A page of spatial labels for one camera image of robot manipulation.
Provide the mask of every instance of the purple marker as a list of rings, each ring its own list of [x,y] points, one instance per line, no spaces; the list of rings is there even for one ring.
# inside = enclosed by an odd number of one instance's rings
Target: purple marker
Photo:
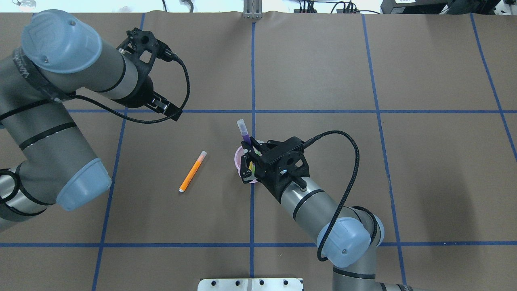
[[[240,135],[242,135],[242,139],[251,146],[250,135],[248,134],[248,129],[246,128],[244,119],[237,120],[237,125],[239,126]]]

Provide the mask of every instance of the black cable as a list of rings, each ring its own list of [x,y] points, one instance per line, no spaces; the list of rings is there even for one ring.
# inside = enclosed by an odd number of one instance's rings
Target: black cable
[[[350,182],[348,183],[345,193],[343,194],[343,197],[341,198],[341,201],[339,202],[338,207],[336,208],[336,211],[334,212],[334,215],[332,216],[332,219],[330,220],[330,224],[329,224],[327,230],[325,231],[325,234],[323,235],[323,239],[321,240],[320,245],[318,246],[317,256],[318,256],[318,260],[320,260],[320,261],[328,260],[327,257],[324,257],[324,258],[322,257],[323,246],[325,245],[325,242],[327,241],[327,238],[328,238],[330,232],[332,231],[332,228],[334,227],[334,224],[336,223],[336,220],[338,219],[339,214],[341,213],[341,209],[343,208],[343,206],[346,202],[346,199],[348,198],[348,195],[350,194],[350,191],[352,190],[352,186],[354,185],[354,182],[357,177],[357,171],[359,170],[359,148],[357,147],[355,140],[346,132],[342,132],[340,130],[331,130],[328,132],[324,132],[324,133],[317,135],[317,136],[309,139],[308,141],[306,141],[303,144],[303,148],[306,149],[307,147],[312,145],[317,140],[321,139],[324,136],[330,135],[330,134],[340,134],[340,135],[346,137],[350,141],[350,143],[354,147],[354,151],[355,151],[355,162],[354,162],[354,171],[352,172],[352,177],[350,178]]]
[[[379,13],[377,11],[373,11],[373,10],[355,10],[355,11],[353,11],[351,13],[356,13],[356,12],[373,12],[373,13],[376,13],[376,14],[381,14],[381,13]]]
[[[316,9],[314,9],[314,1],[309,1],[311,4],[311,13],[316,13]]]
[[[343,2],[343,1],[339,1],[339,2],[335,2],[335,1],[313,1],[314,3],[330,3],[330,4],[334,4],[334,3],[340,3],[340,2]]]
[[[181,67],[183,68],[183,72],[185,73],[185,81],[187,82],[187,95],[185,96],[185,100],[183,100],[183,103],[182,105],[179,107],[180,110],[183,110],[183,108],[185,107],[185,105],[187,104],[187,101],[189,100],[189,96],[190,96],[190,79],[189,79],[189,73],[187,72],[187,67],[185,66],[185,64],[183,63],[183,61],[180,59],[180,58],[176,58],[174,59],[177,63],[179,63],[181,65]],[[132,121],[132,122],[136,122],[136,123],[142,123],[142,124],[153,124],[153,123],[159,123],[159,122],[162,122],[162,121],[165,121],[165,120],[168,120],[168,119],[171,119],[172,117],[176,116],[176,114],[173,114],[171,116],[168,116],[168,117],[164,117],[164,118],[161,118],[161,119],[156,119],[156,120],[140,120],[140,119],[135,119],[135,118],[131,118],[131,117],[128,117],[122,113],[119,113],[111,108],[109,108],[108,106],[100,103],[100,102],[97,102],[91,98],[88,98],[86,96],[82,96],[82,95],[73,95],[71,96],[72,98],[75,98],[75,99],[81,99],[81,100],[84,100],[84,101],[88,101],[120,118],[123,118],[125,120],[128,120],[128,121]]]
[[[370,236],[370,244],[371,244],[373,242],[373,240],[375,239],[375,236],[377,235],[377,230],[378,230],[378,227],[379,227],[379,225],[377,223],[377,218],[375,218],[375,215],[373,215],[373,213],[370,210],[368,210],[368,209],[366,209],[364,207],[352,206],[352,208],[355,208],[357,210],[362,210],[362,211],[366,212],[370,216],[370,218],[372,219],[373,231],[372,231],[372,235]]]
[[[192,3],[192,0],[187,0],[187,3],[190,5],[190,13],[194,12],[194,3]]]
[[[16,194],[18,194],[18,190],[20,189],[20,177],[18,177],[16,173],[9,171],[9,169],[1,169],[0,176],[11,176],[14,180],[14,188],[12,189],[12,192],[5,198],[0,197],[0,204],[3,204],[13,199]]]
[[[311,6],[311,0],[308,0],[307,13],[314,13],[313,10],[314,10],[314,7]]]
[[[334,7],[332,7],[332,10],[330,11],[330,14],[332,14],[334,12],[334,9],[336,8],[336,6],[338,4],[342,3],[343,4],[343,9],[345,8],[345,5],[346,5],[346,2],[345,1],[339,1],[339,2],[336,2],[336,4],[334,4]]]

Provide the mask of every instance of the light blue joint cap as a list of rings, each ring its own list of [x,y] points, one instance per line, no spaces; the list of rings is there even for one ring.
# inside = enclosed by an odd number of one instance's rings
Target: light blue joint cap
[[[317,245],[323,239],[330,223],[325,225],[318,235]],[[325,245],[322,256],[326,256],[334,266],[346,268],[355,263],[370,246],[370,234],[362,223],[351,217],[336,220]]]
[[[381,219],[379,217],[377,217],[377,215],[373,215],[375,216],[375,219],[377,220],[377,232],[381,232],[381,239],[379,240],[379,243],[377,244],[377,246],[381,245],[381,243],[384,241],[384,224],[383,222],[381,221]]]
[[[102,52],[95,29],[61,10],[35,14],[22,32],[22,48],[38,67],[71,74],[91,66]]]
[[[66,211],[72,211],[106,192],[110,186],[108,171],[100,158],[96,158],[73,175],[57,195],[56,202]]]

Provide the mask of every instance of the metal plate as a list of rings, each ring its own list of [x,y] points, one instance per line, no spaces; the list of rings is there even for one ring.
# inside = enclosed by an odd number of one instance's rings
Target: metal plate
[[[203,279],[197,291],[303,291],[303,279]]]

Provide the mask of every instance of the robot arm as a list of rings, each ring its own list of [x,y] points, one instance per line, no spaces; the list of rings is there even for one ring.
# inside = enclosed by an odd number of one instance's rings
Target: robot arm
[[[297,137],[284,142],[261,142],[251,137],[251,144],[241,143],[244,149],[240,164],[240,169],[244,169],[240,172],[243,183],[252,180],[263,183],[313,242],[320,246],[321,255],[333,264],[334,291],[424,291],[407,285],[375,281],[376,248],[383,241],[384,227],[380,219],[366,208],[343,206],[355,175],[340,204],[310,178],[304,149],[329,133],[339,133],[349,138],[356,149],[357,169],[357,147],[353,139],[343,132],[327,132],[307,142]]]
[[[148,74],[156,58],[177,61],[187,76],[185,65],[151,32],[135,28],[127,34],[117,50],[71,14],[47,10],[25,27],[22,47],[0,61],[0,126],[27,157],[0,171],[0,231],[55,203],[73,210],[109,189],[102,161],[62,104],[90,100],[75,90],[86,87],[127,107],[166,115],[143,123],[180,117],[189,90],[177,107],[154,92]],[[147,63],[140,60],[145,51],[151,53]]]

